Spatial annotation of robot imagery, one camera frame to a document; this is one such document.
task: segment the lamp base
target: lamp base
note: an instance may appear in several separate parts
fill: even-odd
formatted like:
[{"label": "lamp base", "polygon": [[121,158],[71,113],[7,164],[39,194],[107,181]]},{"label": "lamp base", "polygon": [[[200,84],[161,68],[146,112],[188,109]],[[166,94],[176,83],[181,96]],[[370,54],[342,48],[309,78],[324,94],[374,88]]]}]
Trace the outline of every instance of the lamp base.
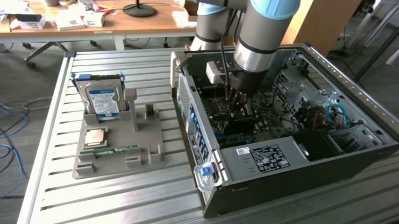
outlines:
[{"label": "lamp base", "polygon": [[139,8],[137,8],[135,4],[129,4],[122,10],[123,13],[131,17],[148,17],[156,14],[154,8],[144,4],[139,4]]}]

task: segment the label sticker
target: label sticker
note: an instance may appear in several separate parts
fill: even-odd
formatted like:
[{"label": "label sticker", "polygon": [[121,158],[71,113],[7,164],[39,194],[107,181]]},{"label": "label sticker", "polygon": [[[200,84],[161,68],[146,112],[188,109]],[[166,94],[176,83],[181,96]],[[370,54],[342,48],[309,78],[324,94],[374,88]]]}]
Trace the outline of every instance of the label sticker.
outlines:
[{"label": "label sticker", "polygon": [[288,160],[282,155],[278,145],[250,149],[250,155],[261,173],[289,166]]},{"label": "label sticker", "polygon": [[249,148],[248,147],[245,147],[245,148],[237,148],[236,151],[237,151],[238,155],[248,154],[249,153]]},{"label": "label sticker", "polygon": [[101,120],[113,119],[118,114],[117,102],[111,99],[114,96],[113,90],[90,90],[89,97],[91,99],[94,113]]},{"label": "label sticker", "polygon": [[94,34],[110,34],[111,31],[94,31],[93,33]]}]

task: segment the metal rack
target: metal rack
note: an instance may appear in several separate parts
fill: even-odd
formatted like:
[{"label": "metal rack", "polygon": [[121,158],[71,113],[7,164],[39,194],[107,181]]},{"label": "metal rack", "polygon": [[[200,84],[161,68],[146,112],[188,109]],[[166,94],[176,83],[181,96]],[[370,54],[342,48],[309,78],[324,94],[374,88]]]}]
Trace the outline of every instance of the metal rack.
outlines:
[{"label": "metal rack", "polygon": [[[146,49],[66,53],[26,194],[23,223],[389,223],[399,218],[399,154],[350,180],[204,219],[170,99],[170,52]],[[135,104],[156,101],[166,165],[150,171],[75,180],[71,166],[82,104],[69,75],[125,74]]]}]

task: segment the green circuit board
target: green circuit board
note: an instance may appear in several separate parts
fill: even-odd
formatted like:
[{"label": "green circuit board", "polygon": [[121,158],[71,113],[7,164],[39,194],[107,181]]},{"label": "green circuit board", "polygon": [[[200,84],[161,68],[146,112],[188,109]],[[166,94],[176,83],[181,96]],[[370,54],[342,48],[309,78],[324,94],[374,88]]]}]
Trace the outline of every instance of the green circuit board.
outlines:
[{"label": "green circuit board", "polygon": [[209,116],[210,126],[217,138],[220,148],[240,146],[244,144],[280,138],[284,134],[293,131],[292,128],[285,128],[274,109],[270,107],[270,102],[262,93],[257,93],[252,97],[253,119],[256,124],[253,128],[244,133],[225,135],[220,132],[220,127],[228,119],[228,113],[222,108],[222,98],[201,98],[204,109]]}]

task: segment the white box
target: white box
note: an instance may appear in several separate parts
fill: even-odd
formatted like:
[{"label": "white box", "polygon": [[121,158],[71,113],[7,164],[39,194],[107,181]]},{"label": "white box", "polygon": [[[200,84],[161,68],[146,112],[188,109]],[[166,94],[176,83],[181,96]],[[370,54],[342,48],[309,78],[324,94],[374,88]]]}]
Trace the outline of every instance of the white box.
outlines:
[{"label": "white box", "polygon": [[41,16],[38,21],[18,21],[21,29],[42,29],[45,25],[45,18]]},{"label": "white box", "polygon": [[103,13],[86,14],[82,18],[82,23],[87,27],[102,27],[102,25],[103,25]]},{"label": "white box", "polygon": [[55,18],[58,31],[83,28],[81,18],[75,14],[58,14]]}]

